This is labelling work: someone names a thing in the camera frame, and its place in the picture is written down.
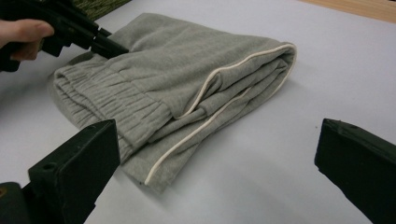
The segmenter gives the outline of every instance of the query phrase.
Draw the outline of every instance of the white piping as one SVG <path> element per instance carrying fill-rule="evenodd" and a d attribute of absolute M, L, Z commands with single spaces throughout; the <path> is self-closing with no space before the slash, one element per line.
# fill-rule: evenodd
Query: white piping
<path fill-rule="evenodd" d="M 278 50 L 281 49 L 286 49 L 286 48 L 292 48 L 292 49 L 296 49 L 294 45 L 292 44 L 286 44 L 286 45 L 282 45 L 279 46 L 275 49 L 269 49 L 269 50 L 265 50 L 265 51 L 260 51 L 260 52 L 256 52 L 254 54 L 250 54 L 249 56 L 247 56 L 244 60 L 242 60 L 239 63 L 236 63 L 234 65 L 228 66 L 228 67 L 220 67 L 215 69 L 212 73 L 209 74 L 209 76 L 207 77 L 207 79 L 204 82 L 204 85 L 202 86 L 202 88 L 200 89 L 200 92 L 197 96 L 197 98 L 195 99 L 194 103 L 191 105 L 190 109 L 184 113 L 182 116 L 176 118 L 176 119 L 182 119 L 183 117 L 189 115 L 194 109 L 195 107 L 199 104 L 199 102 L 201 101 L 202 97 L 204 96 L 204 93 L 206 91 L 207 86 L 209 85 L 209 82 L 214 78 L 215 75 L 217 75 L 220 71 L 224 71 L 224 70 L 229 70 L 229 69 L 233 69 L 237 66 L 240 66 L 241 64 L 247 62 L 248 60 L 250 60 L 251 58 L 257 57 L 257 56 L 262 56 L 265 54 L 269 54 L 269 53 L 274 53 Z"/>
<path fill-rule="evenodd" d="M 223 112 L 230 104 L 232 104 L 234 101 L 241 99 L 244 97 L 249 91 L 251 87 L 247 88 L 241 95 L 234 97 L 232 100 L 230 100 L 226 105 L 224 105 L 221 109 L 219 109 L 209 120 L 207 120 L 203 125 L 201 125 L 199 128 L 195 129 L 192 133 L 184 137 L 180 142 L 175 144 L 173 147 L 171 147 L 169 150 L 166 151 L 165 154 L 163 154 L 157 162 L 151 167 L 148 177 L 145 180 L 145 185 L 149 184 L 150 179 L 154 175 L 154 173 L 157 171 L 158 167 L 163 163 L 163 161 L 172 153 L 174 152 L 178 147 L 180 147 L 183 143 L 187 142 L 190 140 L 192 137 L 194 137 L 198 132 L 200 132 L 203 128 L 207 127 L 221 112 Z"/>
<path fill-rule="evenodd" d="M 283 46 L 280 46 L 278 48 L 275 49 L 270 49 L 267 51 L 261 51 L 261 52 L 257 52 L 254 54 L 249 55 L 248 57 L 246 57 L 243 61 L 241 61 L 240 63 L 237 63 L 235 65 L 229 66 L 229 67 L 221 67 L 218 68 L 216 70 L 214 70 L 209 77 L 206 79 L 203 87 L 200 90 L 200 93 L 198 94 L 197 98 L 195 99 L 195 102 L 192 104 L 192 106 L 190 107 L 190 109 L 181 117 L 179 117 L 178 119 L 183 118 L 184 116 L 187 116 L 188 114 L 191 113 L 191 111 L 198 105 L 198 103 L 200 102 L 201 98 L 204 95 L 205 89 L 207 88 L 207 85 L 209 83 L 209 81 L 221 70 L 227 70 L 227 69 L 231 69 L 231 68 L 235 68 L 236 66 L 241 65 L 242 63 L 245 63 L 247 60 L 256 57 L 256 56 L 261 56 L 264 55 L 266 53 L 273 53 L 277 50 L 280 49 L 284 49 L 284 48 L 292 48 L 294 50 L 297 51 L 297 49 L 295 48 L 294 45 L 292 44 L 286 44 Z M 272 95 L 275 94 L 275 92 L 277 92 L 279 90 L 279 88 L 285 83 L 286 79 L 288 78 L 294 64 L 296 61 L 296 57 L 293 58 L 293 62 L 291 63 L 289 72 L 286 74 L 285 78 L 283 78 L 282 82 L 278 85 L 278 87 L 273 91 L 273 93 L 268 96 L 268 98 L 270 98 Z M 192 137 L 194 137 L 196 134 L 198 134 L 198 132 L 200 132 L 203 128 L 207 127 L 219 114 L 221 114 L 230 104 L 232 104 L 234 101 L 239 100 L 241 98 L 243 98 L 250 90 L 252 87 L 247 88 L 241 95 L 239 96 L 235 96 L 233 99 L 231 99 L 226 105 L 222 106 L 209 120 L 207 120 L 203 125 L 201 125 L 200 127 L 198 127 L 196 130 L 194 130 L 192 133 L 190 133 L 189 135 L 187 135 L 186 137 L 184 137 L 180 142 L 178 142 L 177 144 L 175 144 L 174 146 L 172 146 L 169 150 L 166 151 L 165 154 L 163 154 L 155 163 L 154 165 L 151 167 L 150 171 L 148 172 L 148 176 L 145 180 L 145 185 L 149 184 L 149 181 L 151 180 L 151 178 L 154 176 L 155 172 L 158 170 L 158 168 L 160 167 L 160 165 L 163 163 L 163 161 L 172 153 L 174 152 L 178 147 L 180 147 L 182 144 L 186 143 L 188 140 L 190 140 Z"/>

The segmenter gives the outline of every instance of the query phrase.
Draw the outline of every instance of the white table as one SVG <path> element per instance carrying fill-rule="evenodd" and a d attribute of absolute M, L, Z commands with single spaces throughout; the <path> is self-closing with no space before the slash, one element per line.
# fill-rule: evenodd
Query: white table
<path fill-rule="evenodd" d="M 324 118 L 396 143 L 396 24 L 291 0 L 134 0 L 98 21 L 115 32 L 143 12 L 298 47 L 280 92 L 204 141 L 163 195 L 116 171 L 86 223 L 370 223 L 314 164 Z M 0 74 L 0 182 L 78 132 L 57 110 L 46 78 L 84 52 L 40 53 Z"/>

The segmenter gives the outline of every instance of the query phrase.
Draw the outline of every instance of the black tool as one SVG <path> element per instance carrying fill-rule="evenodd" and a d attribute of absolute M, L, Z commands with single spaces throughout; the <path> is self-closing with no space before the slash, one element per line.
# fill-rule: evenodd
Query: black tool
<path fill-rule="evenodd" d="M 325 119 L 315 165 L 373 223 L 396 223 L 396 146 L 355 125 Z"/>
<path fill-rule="evenodd" d="M 0 223 L 82 224 L 119 165 L 115 120 L 88 126 L 30 168 L 23 189 L 0 184 Z"/>
<path fill-rule="evenodd" d="M 111 35 L 105 29 L 88 19 L 86 14 L 75 7 L 71 0 L 1 0 L 0 20 L 17 21 L 36 19 L 49 23 L 55 35 L 44 39 L 42 50 L 58 57 L 63 47 L 76 44 L 106 58 L 113 58 L 128 49 L 108 39 Z M 22 43 L 8 43 L 0 49 L 0 71 L 15 72 L 20 62 L 10 59 L 11 53 Z"/>

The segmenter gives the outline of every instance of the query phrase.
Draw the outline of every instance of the hand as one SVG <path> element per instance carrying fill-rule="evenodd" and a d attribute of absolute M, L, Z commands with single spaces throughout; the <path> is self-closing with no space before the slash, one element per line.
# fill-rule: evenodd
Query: hand
<path fill-rule="evenodd" d="M 44 21 L 0 21 L 0 48 L 8 42 L 26 43 L 11 54 L 11 59 L 15 61 L 34 60 L 40 51 L 42 38 L 53 34 L 53 28 Z"/>

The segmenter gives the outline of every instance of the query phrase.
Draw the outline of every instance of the gray sweatpants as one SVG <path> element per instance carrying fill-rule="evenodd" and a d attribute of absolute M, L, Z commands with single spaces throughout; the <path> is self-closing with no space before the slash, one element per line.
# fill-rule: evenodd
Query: gray sweatpants
<path fill-rule="evenodd" d="M 156 14 L 111 39 L 130 53 L 76 58 L 54 73 L 54 99 L 79 128 L 115 119 L 123 170 L 158 192 L 206 137 L 279 90 L 296 56 L 291 43 Z"/>

